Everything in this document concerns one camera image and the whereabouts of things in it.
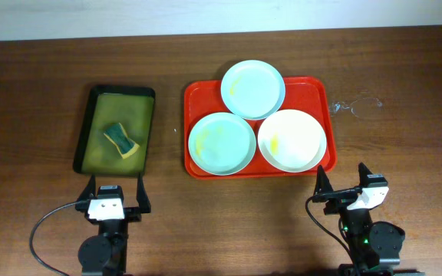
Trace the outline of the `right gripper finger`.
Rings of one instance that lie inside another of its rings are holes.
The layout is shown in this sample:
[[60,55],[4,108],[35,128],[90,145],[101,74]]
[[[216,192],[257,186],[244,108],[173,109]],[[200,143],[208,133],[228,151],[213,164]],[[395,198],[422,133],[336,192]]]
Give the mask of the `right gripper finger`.
[[317,176],[316,176],[316,184],[314,189],[314,194],[319,195],[322,193],[333,192],[332,185],[329,182],[327,174],[323,169],[323,166],[320,165],[317,168]]
[[374,174],[364,163],[358,164],[358,173],[359,173],[359,186],[362,188],[368,188],[369,185],[374,180]]

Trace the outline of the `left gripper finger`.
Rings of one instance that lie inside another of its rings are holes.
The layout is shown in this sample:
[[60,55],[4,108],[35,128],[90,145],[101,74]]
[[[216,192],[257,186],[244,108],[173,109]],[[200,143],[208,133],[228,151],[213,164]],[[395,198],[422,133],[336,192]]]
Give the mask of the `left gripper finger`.
[[137,178],[136,200],[139,210],[151,210],[151,204],[143,184],[143,176],[140,174]]
[[78,201],[85,201],[90,200],[95,197],[96,192],[96,180],[95,175],[92,175],[87,183],[87,185],[84,187],[81,194],[78,196]]

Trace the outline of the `cream white plate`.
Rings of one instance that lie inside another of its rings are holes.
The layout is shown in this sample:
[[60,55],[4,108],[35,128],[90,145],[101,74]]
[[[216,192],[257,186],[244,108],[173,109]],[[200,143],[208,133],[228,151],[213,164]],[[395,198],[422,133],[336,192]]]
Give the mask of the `cream white plate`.
[[322,125],[300,110],[280,110],[259,127],[258,145],[264,159],[276,169],[302,173],[322,161],[327,139]]

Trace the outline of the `yellow green scrub sponge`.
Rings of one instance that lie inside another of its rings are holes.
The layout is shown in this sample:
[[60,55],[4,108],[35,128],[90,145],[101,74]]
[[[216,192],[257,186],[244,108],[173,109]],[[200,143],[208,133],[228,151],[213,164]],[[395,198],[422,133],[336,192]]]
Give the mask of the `yellow green scrub sponge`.
[[140,148],[140,145],[127,135],[121,123],[111,124],[104,131],[104,135],[117,148],[123,159],[131,157]]

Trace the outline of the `light blue plate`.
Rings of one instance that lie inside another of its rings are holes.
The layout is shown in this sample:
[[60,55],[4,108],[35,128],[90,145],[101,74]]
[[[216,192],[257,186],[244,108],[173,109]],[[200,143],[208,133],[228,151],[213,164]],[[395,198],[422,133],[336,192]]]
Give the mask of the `light blue plate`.
[[220,94],[223,103],[235,115],[261,120],[281,107],[285,83],[271,64],[258,60],[240,61],[224,74]]
[[242,117],[226,112],[211,113],[194,124],[187,148],[202,171],[229,176],[251,163],[256,153],[256,136]]

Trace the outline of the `light blue plate top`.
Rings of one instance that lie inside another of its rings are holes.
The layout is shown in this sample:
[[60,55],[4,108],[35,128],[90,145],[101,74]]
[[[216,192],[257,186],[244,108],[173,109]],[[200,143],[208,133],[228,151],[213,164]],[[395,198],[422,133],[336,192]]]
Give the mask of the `light blue plate top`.
[[285,83],[271,64],[258,60],[240,61],[224,74],[220,94],[223,103],[235,115],[261,120],[281,107]]

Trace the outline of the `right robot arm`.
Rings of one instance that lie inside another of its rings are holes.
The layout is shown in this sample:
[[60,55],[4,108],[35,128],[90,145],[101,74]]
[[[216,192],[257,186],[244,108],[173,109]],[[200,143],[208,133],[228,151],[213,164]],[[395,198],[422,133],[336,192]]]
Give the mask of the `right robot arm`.
[[[317,169],[315,190],[305,201],[310,219],[335,239],[347,252],[351,262],[340,264],[339,275],[422,275],[417,270],[396,271],[405,231],[390,222],[371,219],[371,210],[384,202],[388,194],[388,181],[374,174],[364,164],[358,164],[359,184],[349,189],[334,190],[323,169]],[[309,211],[309,203],[324,203],[325,215],[338,215],[337,237],[325,228]]]

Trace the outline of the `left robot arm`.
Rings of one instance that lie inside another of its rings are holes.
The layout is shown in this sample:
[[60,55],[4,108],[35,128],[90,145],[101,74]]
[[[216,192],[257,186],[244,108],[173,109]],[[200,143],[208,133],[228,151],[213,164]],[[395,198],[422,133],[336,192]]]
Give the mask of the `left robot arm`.
[[92,176],[81,194],[75,209],[98,227],[98,234],[87,238],[78,250],[83,275],[123,276],[127,273],[128,226],[140,222],[141,216],[151,212],[143,177],[138,176],[137,205],[124,205],[120,186],[96,187]]

